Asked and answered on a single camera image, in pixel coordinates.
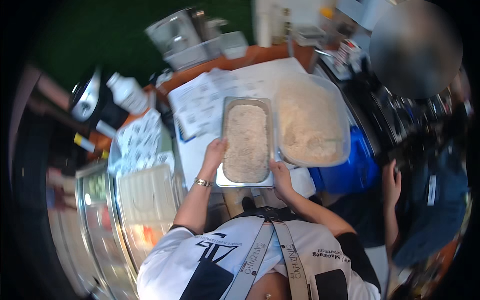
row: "green wall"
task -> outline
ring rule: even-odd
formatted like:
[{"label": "green wall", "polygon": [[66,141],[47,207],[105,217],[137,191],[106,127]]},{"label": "green wall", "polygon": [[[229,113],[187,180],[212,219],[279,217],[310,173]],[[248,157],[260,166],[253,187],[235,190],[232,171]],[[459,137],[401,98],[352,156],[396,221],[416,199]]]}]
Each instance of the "green wall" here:
[{"label": "green wall", "polygon": [[242,31],[253,43],[251,0],[70,0],[51,16],[31,59],[67,90],[94,63],[146,85],[168,65],[144,29],[188,6],[228,20],[224,32]]}]

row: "blue container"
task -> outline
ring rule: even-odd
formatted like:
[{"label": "blue container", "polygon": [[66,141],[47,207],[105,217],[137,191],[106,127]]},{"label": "blue container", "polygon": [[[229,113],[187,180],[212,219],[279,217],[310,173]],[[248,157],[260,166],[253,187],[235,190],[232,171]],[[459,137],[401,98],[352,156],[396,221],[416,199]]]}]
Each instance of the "blue container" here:
[{"label": "blue container", "polygon": [[324,182],[322,181],[320,170],[318,168],[308,168],[308,171],[310,172],[310,177],[313,179],[315,190],[317,192],[325,190],[325,185],[324,185]]},{"label": "blue container", "polygon": [[361,130],[356,126],[350,128],[350,143],[350,155],[344,164],[309,168],[318,169],[310,170],[317,191],[324,190],[332,194],[362,192],[379,181],[380,169],[370,155]]}]

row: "wrist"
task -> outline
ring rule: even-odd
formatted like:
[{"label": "wrist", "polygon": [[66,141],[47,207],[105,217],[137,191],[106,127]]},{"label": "wrist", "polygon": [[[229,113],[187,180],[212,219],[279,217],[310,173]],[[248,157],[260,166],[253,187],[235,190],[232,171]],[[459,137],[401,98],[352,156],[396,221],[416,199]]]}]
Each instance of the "wrist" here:
[{"label": "wrist", "polygon": [[384,204],[384,214],[395,213],[396,203],[385,203]]},{"label": "wrist", "polygon": [[216,169],[202,167],[200,172],[198,172],[198,179],[203,179],[206,181],[213,181],[215,177]]},{"label": "wrist", "polygon": [[297,195],[298,193],[293,188],[283,191],[283,196],[288,202],[292,202],[292,200],[295,199]]}]

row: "wristwatch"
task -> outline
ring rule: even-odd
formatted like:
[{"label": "wristwatch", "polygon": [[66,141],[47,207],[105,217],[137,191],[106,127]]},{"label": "wristwatch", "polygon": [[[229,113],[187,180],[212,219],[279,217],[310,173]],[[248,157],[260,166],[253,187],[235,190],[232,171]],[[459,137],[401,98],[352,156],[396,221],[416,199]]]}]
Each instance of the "wristwatch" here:
[{"label": "wristwatch", "polygon": [[195,177],[195,180],[193,181],[194,184],[202,185],[202,186],[212,186],[213,181],[206,181],[203,179],[198,179]]}]

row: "person's hand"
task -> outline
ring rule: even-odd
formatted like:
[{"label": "person's hand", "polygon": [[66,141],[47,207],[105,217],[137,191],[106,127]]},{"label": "person's hand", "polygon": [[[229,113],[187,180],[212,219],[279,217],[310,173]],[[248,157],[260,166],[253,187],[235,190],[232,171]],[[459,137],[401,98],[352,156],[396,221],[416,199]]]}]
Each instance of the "person's hand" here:
[{"label": "person's hand", "polygon": [[276,162],[273,158],[268,162],[268,166],[275,179],[275,196],[282,201],[287,200],[293,193],[295,193],[295,190],[292,187],[290,171],[283,162]]},{"label": "person's hand", "polygon": [[220,163],[223,159],[223,154],[227,148],[227,138],[223,139],[214,139],[210,144],[208,144],[207,151],[205,152],[204,163],[202,165],[202,170],[200,171],[202,175],[207,177],[212,177],[220,166]]},{"label": "person's hand", "polygon": [[384,193],[384,209],[395,209],[402,190],[402,173],[398,171],[395,179],[396,160],[384,166],[382,171],[382,186]]}]

